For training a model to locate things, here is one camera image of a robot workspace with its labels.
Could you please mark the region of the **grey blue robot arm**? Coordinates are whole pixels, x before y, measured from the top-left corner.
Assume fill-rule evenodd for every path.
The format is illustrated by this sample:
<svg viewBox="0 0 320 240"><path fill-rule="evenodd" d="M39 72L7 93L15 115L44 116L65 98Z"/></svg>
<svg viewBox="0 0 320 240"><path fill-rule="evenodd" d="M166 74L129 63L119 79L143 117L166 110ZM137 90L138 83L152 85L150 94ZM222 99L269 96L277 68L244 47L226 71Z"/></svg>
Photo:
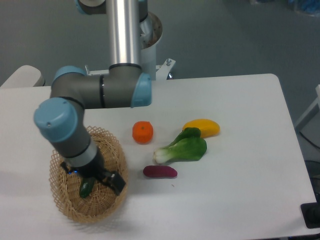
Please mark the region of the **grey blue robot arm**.
<svg viewBox="0 0 320 240"><path fill-rule="evenodd" d="M83 124L86 109L144 107L152 102L152 80L141 66L141 24L148 18L145 0L79 0L88 15L108 18L108 75L90 76L81 68L60 68L49 99L34 112L42 136L63 157L62 168L95 178L119 195L126 182L105 168L104 158Z"/></svg>

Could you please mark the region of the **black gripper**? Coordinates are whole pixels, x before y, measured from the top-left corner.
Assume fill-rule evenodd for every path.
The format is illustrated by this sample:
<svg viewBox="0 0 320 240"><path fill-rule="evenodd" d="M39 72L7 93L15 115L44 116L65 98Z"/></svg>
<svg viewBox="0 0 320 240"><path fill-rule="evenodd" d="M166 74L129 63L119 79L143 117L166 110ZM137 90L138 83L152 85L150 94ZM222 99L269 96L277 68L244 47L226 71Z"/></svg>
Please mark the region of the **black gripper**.
<svg viewBox="0 0 320 240"><path fill-rule="evenodd" d="M97 146L88 147L76 157L65 158L60 166L67 174L76 173L82 178L97 177L104 169L104 158ZM103 171L100 183L110 188L117 196L126 186L125 180L117 171Z"/></svg>

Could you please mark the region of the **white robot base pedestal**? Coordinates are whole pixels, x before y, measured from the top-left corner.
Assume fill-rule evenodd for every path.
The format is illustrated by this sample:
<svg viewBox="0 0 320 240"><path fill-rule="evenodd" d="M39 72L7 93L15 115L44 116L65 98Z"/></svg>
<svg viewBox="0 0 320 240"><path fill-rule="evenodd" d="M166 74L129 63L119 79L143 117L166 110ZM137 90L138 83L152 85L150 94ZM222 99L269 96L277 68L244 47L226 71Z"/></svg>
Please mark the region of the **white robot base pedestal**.
<svg viewBox="0 0 320 240"><path fill-rule="evenodd" d="M166 80L175 65L168 59L160 67L156 66L156 46L160 42L163 26L160 19L147 10L125 6L109 7L108 32L111 65L108 72L93 71L111 77L128 72L130 68L149 74L152 80Z"/></svg>

